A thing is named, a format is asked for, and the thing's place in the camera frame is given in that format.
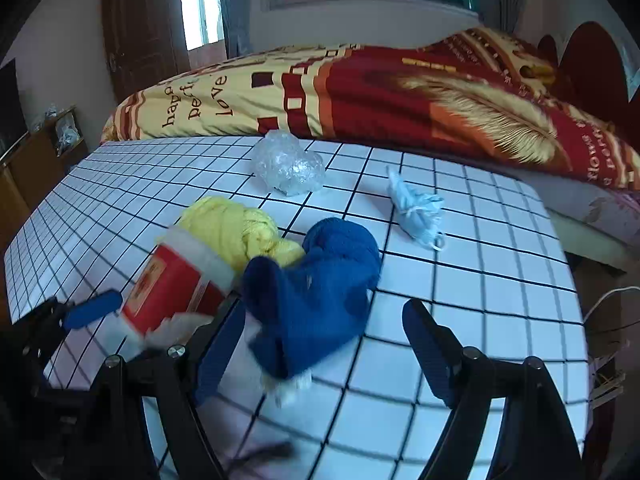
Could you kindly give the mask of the yellow towel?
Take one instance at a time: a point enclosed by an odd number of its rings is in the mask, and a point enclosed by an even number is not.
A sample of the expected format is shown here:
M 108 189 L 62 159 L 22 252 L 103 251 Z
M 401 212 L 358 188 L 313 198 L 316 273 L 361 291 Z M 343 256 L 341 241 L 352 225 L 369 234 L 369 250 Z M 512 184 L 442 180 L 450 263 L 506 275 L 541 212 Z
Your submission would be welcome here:
M 236 273 L 250 260 L 267 257 L 281 268 L 306 252 L 301 244 L 280 235 L 269 214 L 222 196 L 205 196 L 186 208 L 176 224 L 217 254 Z

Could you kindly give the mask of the red paper cup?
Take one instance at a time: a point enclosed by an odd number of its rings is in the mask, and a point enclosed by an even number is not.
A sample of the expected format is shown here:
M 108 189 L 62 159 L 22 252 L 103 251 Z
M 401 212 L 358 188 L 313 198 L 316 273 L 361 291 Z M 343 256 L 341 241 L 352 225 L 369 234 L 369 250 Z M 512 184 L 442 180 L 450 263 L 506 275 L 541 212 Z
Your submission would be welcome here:
M 160 238 L 122 307 L 130 330 L 146 344 L 167 346 L 180 330 L 210 321 L 232 291 L 235 272 L 180 226 Z

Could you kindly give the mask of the wooden cabinet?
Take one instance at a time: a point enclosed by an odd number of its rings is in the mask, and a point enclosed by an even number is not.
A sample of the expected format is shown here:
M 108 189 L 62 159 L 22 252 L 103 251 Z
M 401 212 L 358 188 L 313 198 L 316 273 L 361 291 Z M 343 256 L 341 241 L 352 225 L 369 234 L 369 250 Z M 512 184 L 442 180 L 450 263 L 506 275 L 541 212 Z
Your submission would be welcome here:
M 55 143 L 66 119 L 73 121 L 79 138 L 58 154 Z M 88 155 L 72 105 L 47 118 L 38 131 L 25 133 L 1 157 L 1 252 L 73 166 Z

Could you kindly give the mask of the grey curtain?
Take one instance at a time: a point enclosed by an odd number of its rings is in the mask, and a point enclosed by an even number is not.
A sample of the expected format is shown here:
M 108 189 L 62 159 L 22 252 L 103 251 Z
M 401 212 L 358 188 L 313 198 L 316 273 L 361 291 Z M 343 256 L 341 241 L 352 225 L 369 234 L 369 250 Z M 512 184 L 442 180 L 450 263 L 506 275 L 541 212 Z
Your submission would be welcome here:
M 229 58 L 247 55 L 250 46 L 250 0 L 220 0 L 224 43 Z

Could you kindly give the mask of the red scalloped headboard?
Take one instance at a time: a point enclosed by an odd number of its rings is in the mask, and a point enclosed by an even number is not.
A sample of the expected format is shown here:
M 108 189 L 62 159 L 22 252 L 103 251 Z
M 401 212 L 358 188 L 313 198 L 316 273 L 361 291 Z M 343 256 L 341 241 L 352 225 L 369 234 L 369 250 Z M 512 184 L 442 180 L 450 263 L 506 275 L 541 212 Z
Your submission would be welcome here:
M 552 66 L 546 80 L 552 96 L 612 125 L 617 136 L 639 147 L 639 92 L 627 89 L 620 52 L 600 24 L 579 25 L 562 54 L 550 35 L 541 38 L 537 50 Z

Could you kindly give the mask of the crumpled light blue mask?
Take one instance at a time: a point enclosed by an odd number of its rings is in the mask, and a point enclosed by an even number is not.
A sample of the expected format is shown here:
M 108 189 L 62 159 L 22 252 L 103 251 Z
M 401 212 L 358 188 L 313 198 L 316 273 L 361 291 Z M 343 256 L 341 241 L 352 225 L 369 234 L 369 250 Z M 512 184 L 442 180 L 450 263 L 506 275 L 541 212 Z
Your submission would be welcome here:
M 415 242 L 441 252 L 446 237 L 440 229 L 444 200 L 437 194 L 415 190 L 396 170 L 386 168 L 387 193 L 397 215 L 398 224 Z

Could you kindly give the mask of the red yellow patterned blanket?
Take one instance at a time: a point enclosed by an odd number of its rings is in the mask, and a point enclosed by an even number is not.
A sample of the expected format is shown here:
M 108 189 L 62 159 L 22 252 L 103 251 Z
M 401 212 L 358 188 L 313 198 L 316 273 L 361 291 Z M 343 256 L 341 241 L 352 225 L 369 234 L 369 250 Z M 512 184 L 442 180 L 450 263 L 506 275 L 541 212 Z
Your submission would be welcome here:
M 425 47 L 291 46 L 191 70 L 130 94 L 104 141 L 262 136 L 371 142 L 486 159 L 637 191 L 639 148 L 552 96 L 552 66 L 488 27 Z

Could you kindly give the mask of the white black grid tablecloth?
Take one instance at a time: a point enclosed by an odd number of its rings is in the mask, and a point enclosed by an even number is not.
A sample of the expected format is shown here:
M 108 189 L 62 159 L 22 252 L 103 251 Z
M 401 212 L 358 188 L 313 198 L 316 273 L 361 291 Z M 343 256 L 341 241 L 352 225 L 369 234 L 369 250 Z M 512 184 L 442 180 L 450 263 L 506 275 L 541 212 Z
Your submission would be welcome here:
M 4 253 L 6 479 L 581 479 L 582 311 L 528 184 L 257 136 L 110 142 Z

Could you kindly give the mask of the crumpled clear plastic bag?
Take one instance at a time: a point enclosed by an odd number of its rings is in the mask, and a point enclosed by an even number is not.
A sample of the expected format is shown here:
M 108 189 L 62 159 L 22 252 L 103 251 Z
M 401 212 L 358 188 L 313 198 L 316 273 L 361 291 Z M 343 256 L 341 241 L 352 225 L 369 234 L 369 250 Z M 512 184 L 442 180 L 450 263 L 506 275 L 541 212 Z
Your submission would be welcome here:
M 321 190 L 326 167 L 315 152 L 308 152 L 291 133 L 269 131 L 254 147 L 253 171 L 270 188 L 285 196 Z

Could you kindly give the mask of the brown wooden door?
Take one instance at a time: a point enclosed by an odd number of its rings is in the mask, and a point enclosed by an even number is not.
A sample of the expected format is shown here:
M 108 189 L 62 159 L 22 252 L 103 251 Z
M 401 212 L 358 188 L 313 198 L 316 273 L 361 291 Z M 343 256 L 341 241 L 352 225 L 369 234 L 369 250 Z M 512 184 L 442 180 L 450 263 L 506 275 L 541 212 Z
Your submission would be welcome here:
M 181 0 L 101 0 L 101 13 L 117 102 L 190 70 Z

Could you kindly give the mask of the blue cloth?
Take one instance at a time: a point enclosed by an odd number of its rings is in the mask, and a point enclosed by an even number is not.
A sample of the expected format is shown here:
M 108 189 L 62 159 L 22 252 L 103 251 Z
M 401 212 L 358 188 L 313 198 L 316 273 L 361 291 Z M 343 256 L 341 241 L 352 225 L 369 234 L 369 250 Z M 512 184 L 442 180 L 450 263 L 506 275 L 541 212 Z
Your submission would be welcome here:
M 292 266 L 260 256 L 242 276 L 242 300 L 260 323 L 250 351 L 277 379 L 310 370 L 360 336 L 381 276 L 378 244 L 360 224 L 323 219 L 308 231 L 303 248 L 306 255 Z

